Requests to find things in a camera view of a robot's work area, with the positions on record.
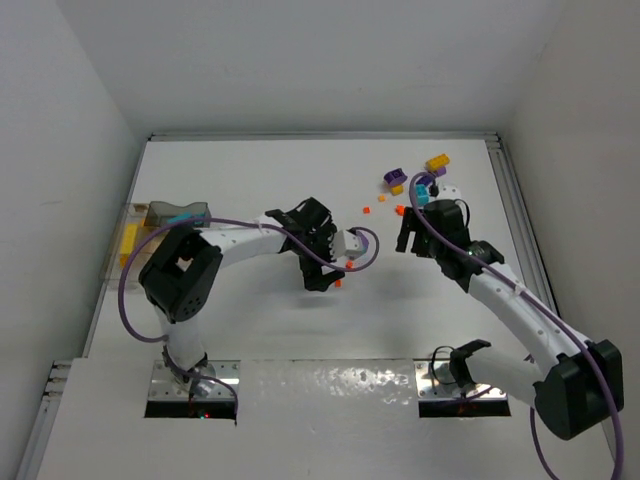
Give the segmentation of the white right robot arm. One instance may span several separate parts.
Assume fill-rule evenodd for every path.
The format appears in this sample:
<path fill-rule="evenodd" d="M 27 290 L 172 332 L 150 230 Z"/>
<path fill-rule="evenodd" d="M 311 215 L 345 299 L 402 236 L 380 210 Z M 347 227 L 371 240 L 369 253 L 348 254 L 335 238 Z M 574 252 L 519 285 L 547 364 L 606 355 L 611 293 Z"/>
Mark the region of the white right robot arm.
<path fill-rule="evenodd" d="M 406 207 L 399 252 L 436 261 L 445 277 L 487 307 L 528 350 L 519 364 L 487 340 L 454 348 L 446 379 L 460 392 L 498 387 L 528 404 L 558 438 L 570 440 L 624 407 L 622 355 L 609 340 L 594 342 L 540 303 L 489 242 L 473 240 L 461 207 L 437 200 Z"/>

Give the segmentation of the yellow long lego plate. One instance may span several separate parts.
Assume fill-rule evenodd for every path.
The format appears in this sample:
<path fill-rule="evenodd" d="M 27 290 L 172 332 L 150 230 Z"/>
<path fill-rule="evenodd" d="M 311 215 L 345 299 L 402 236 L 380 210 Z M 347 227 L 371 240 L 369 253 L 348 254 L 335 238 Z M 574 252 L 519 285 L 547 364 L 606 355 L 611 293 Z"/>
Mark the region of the yellow long lego plate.
<path fill-rule="evenodd" d="M 139 225 L 137 223 L 129 223 L 124 228 L 118 250 L 119 265 L 121 268 L 125 267 L 130 255 L 136 247 L 138 231 Z"/>

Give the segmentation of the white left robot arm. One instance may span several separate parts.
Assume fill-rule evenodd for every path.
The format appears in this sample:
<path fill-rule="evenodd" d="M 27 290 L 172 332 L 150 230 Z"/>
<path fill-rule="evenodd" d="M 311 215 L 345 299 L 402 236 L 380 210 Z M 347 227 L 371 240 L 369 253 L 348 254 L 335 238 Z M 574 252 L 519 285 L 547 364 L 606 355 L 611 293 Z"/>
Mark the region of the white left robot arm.
<path fill-rule="evenodd" d="M 336 259 L 337 233 L 331 212 L 314 198 L 289 211 L 269 210 L 248 226 L 171 228 L 139 273 L 160 317 L 167 356 L 183 371 L 204 363 L 198 314 L 214 293 L 241 283 L 252 293 L 326 291 L 344 276 L 323 266 Z"/>

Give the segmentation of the teal 2x4 lego brick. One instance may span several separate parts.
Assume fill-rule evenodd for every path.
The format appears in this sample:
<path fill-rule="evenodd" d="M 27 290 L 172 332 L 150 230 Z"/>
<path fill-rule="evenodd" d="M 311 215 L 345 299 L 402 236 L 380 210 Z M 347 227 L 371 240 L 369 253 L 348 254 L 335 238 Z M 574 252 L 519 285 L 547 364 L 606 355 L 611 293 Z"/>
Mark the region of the teal 2x4 lego brick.
<path fill-rule="evenodd" d="M 206 226 L 206 222 L 203 220 L 206 217 L 207 217 L 206 212 L 205 213 L 182 213 L 180 215 L 169 218 L 166 221 L 166 224 L 174 224 L 174 223 L 185 221 L 188 219 L 195 219 L 196 221 L 192 222 L 193 225 L 195 225 L 196 227 L 202 227 L 202 226 Z"/>

